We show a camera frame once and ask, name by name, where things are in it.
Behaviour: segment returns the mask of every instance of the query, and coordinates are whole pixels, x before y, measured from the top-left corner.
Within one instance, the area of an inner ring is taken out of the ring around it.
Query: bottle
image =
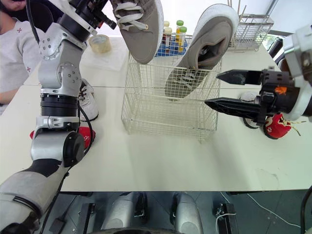
[[[180,36],[179,36],[179,53],[183,51],[184,48],[184,41],[185,41],[185,33],[187,28],[184,26],[180,27]]]
[[[164,31],[163,31],[163,32],[165,32],[165,27],[169,27],[169,21],[164,21]],[[161,43],[162,43],[162,44],[165,44],[165,43],[166,43],[165,34],[162,35]]]
[[[164,21],[164,27],[169,27],[169,21]]]
[[[170,27],[164,28],[166,54],[170,53],[171,33],[172,33],[172,28]]]
[[[180,27],[183,26],[184,22],[182,20],[178,20],[176,22],[176,36],[175,41],[179,41]]]

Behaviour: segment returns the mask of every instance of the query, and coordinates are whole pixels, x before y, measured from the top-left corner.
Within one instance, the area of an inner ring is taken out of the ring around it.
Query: white wire basket
[[[184,52],[191,38],[185,37]],[[219,97],[220,81],[216,75],[221,62],[213,70],[197,72],[174,67],[184,52],[172,47],[167,50],[169,55],[155,57],[148,64],[140,64],[129,55],[121,119],[130,134],[196,137],[203,141],[216,131],[218,114],[204,100]],[[188,80],[193,91],[183,84],[171,83],[168,87],[168,77],[182,73],[194,74],[192,82]]]
[[[268,15],[242,15],[230,48],[233,50],[257,51],[262,41],[273,26],[273,20]]]

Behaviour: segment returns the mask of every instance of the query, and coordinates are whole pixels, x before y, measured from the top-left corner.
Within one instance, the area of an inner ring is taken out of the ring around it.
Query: white wall
[[[272,0],[241,0],[240,12],[242,12],[244,6],[247,5],[245,14],[265,14],[271,1]],[[176,21],[183,20],[184,25],[188,29],[187,34],[193,34],[202,12],[207,7],[216,3],[227,4],[227,0],[161,0],[164,20],[170,22],[170,27],[173,28],[173,31],[176,29]],[[238,0],[232,0],[232,6],[237,10]],[[104,7],[103,12],[108,18],[116,21],[113,15],[112,6],[109,2]],[[103,24],[102,28],[97,31],[99,34],[105,34],[108,36],[120,35],[118,26],[115,30],[112,30],[106,24]]]
[[[271,13],[272,30],[294,33],[296,29],[312,24],[312,0],[278,0]]]

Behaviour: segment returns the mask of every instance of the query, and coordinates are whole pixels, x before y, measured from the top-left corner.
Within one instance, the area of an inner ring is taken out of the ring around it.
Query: white sneaker
[[[146,64],[162,40],[164,15],[160,0],[110,0],[117,25],[133,58]]]
[[[256,92],[244,92],[241,94],[240,98],[241,100],[245,101],[245,102],[251,102],[254,103],[255,98],[257,97],[257,93]],[[250,118],[243,118],[244,124],[252,129],[257,129],[259,128],[259,126],[257,125],[257,123],[253,122],[252,119]]]
[[[193,38],[184,56],[178,60],[165,86],[167,97],[184,98],[197,88],[207,71],[221,60],[238,25],[237,12],[224,4],[208,7],[200,16]]]
[[[90,121],[98,117],[98,105],[94,99],[94,89],[87,80],[82,79],[82,85],[85,85],[79,94],[79,104],[86,113]],[[80,113],[80,120],[86,121],[86,118]]]

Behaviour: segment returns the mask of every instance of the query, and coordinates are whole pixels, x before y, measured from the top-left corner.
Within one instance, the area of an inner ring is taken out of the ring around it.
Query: tape roll
[[[103,54],[112,49],[109,37],[106,35],[96,35],[89,38],[89,44],[94,53]]]

